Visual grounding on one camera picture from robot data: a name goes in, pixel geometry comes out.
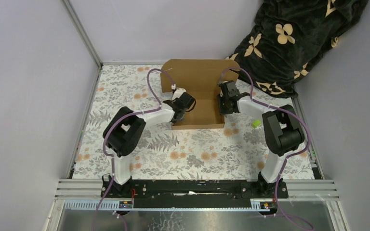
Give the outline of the brown cardboard box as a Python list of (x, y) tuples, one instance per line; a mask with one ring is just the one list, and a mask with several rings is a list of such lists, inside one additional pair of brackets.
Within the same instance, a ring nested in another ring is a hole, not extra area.
[(196, 99), (196, 106), (185, 113), (183, 121), (172, 125), (173, 130), (221, 129), (224, 116), (219, 113), (217, 95), (220, 81), (236, 81), (239, 64), (234, 60), (219, 59), (170, 59), (160, 73), (162, 92), (171, 91), (169, 75), (178, 88), (183, 88)]

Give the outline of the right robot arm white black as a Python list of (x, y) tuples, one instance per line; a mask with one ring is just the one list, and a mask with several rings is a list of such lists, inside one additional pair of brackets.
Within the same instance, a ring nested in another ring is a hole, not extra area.
[(218, 84), (219, 111), (222, 115), (241, 113), (259, 119), (264, 128), (269, 157), (258, 175), (257, 192), (263, 198), (271, 197), (279, 186), (287, 156), (304, 142), (305, 135), (291, 105), (274, 107), (241, 93), (234, 81)]

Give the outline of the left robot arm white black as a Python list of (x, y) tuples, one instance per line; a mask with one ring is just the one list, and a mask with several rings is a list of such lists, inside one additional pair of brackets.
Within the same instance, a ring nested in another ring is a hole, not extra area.
[(103, 153), (111, 157), (110, 184), (112, 192), (119, 198), (130, 193), (129, 181), (131, 153), (147, 127), (163, 123), (178, 123), (184, 120), (185, 114), (196, 106), (196, 99), (189, 93), (181, 91), (170, 100), (159, 103), (154, 109), (133, 111), (127, 106), (118, 110), (103, 132)]

